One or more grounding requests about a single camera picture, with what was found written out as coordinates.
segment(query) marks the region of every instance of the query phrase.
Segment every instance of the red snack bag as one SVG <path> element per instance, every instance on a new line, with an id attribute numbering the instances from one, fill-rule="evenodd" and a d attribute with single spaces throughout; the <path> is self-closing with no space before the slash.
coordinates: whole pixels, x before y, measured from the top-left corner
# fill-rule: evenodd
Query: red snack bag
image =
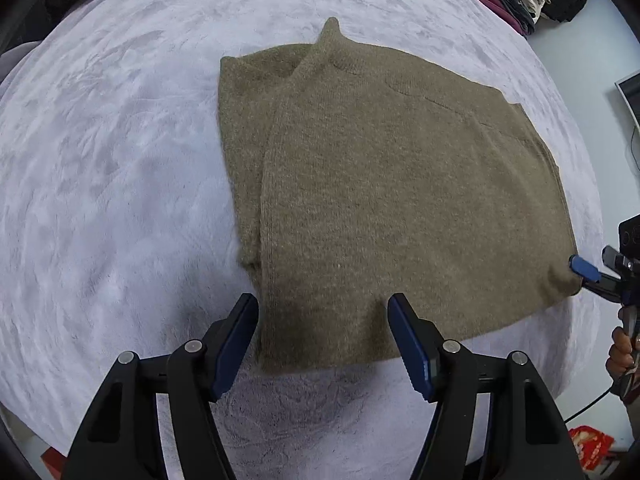
<path id="1" fill-rule="evenodd" d="M 574 443 L 580 465 L 586 471 L 592 471 L 597 467 L 614 441 L 612 436 L 589 426 L 573 428 L 569 430 L 569 436 Z"/>

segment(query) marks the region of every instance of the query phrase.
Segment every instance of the finger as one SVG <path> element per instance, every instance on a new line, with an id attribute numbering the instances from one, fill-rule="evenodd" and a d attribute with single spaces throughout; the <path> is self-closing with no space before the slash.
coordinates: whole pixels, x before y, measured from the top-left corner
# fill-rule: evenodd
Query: finger
<path id="1" fill-rule="evenodd" d="M 624 368 L 629 368 L 634 363 L 631 354 L 621 352 L 615 345 L 612 345 L 609 349 L 609 357 L 611 357 L 612 361 L 615 362 L 615 364 Z"/>
<path id="2" fill-rule="evenodd" d="M 622 327 L 615 327 L 611 333 L 611 338 L 613 339 L 613 344 L 618 348 L 618 350 L 624 354 L 631 354 L 631 339 L 629 339 L 629 336 L 625 334 Z"/>
<path id="3" fill-rule="evenodd" d="M 620 377 L 620 375 L 622 375 L 626 371 L 625 367 L 616 364 L 610 358 L 607 359 L 607 363 L 605 364 L 605 367 L 607 369 L 607 372 L 609 372 L 609 375 L 613 379 L 617 379 L 618 377 Z"/>

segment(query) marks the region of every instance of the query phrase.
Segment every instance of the bed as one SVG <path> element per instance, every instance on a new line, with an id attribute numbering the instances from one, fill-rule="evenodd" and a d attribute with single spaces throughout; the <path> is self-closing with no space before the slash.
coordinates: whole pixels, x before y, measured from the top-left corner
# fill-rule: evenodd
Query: bed
<path id="1" fill-rule="evenodd" d="M 314 42 L 330 16 L 352 40 L 521 103 L 560 169 L 578 250 L 599 260 L 578 128 L 527 41 L 477 0 L 91 0 L 0 86 L 0 401 L 62 453 L 121 351 L 171 352 L 255 292 L 236 261 L 220 58 Z M 465 344 L 525 351 L 558 395 L 590 355 L 600 301 L 582 292 Z M 270 377 L 253 354 L 213 406 L 238 478 L 409 478 L 434 406 L 401 360 Z M 162 396 L 160 410 L 180 478 Z"/>

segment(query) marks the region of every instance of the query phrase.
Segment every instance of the cable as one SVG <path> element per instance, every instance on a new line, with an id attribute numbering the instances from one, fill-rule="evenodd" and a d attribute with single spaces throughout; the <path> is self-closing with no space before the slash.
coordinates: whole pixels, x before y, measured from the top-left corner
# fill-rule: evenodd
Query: cable
<path id="1" fill-rule="evenodd" d="M 636 159 L 636 155 L 634 154 L 634 135 L 636 134 L 637 129 L 638 127 L 634 126 L 634 130 L 631 133 L 631 141 L 629 142 L 629 149 L 631 150 L 631 156 L 634 158 L 634 161 L 636 162 L 636 168 L 638 168 L 638 171 L 640 171 L 640 166 L 638 166 L 638 160 Z"/>
<path id="2" fill-rule="evenodd" d="M 591 406 L 593 406 L 596 402 L 599 402 L 600 400 L 604 399 L 608 393 L 611 392 L 611 389 L 613 388 L 613 384 L 607 388 L 607 391 L 604 392 L 601 396 L 599 396 L 596 400 L 594 400 L 593 402 L 590 402 L 589 404 L 587 404 L 583 409 L 581 409 L 579 412 L 575 412 L 572 416 L 570 416 L 567 420 L 564 421 L 564 423 L 568 423 L 571 420 L 574 420 L 575 417 L 577 417 L 578 415 L 583 414 L 584 412 L 586 412 Z"/>

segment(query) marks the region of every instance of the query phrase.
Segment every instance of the knit fabric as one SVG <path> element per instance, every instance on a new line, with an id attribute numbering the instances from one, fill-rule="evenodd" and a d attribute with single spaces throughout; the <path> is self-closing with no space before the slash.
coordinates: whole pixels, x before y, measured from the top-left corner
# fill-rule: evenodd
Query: knit fabric
<path id="1" fill-rule="evenodd" d="M 462 340 L 578 291 L 558 168 L 498 90 L 330 18 L 224 57 L 218 108 L 264 370 L 397 356 L 395 292 Z"/>

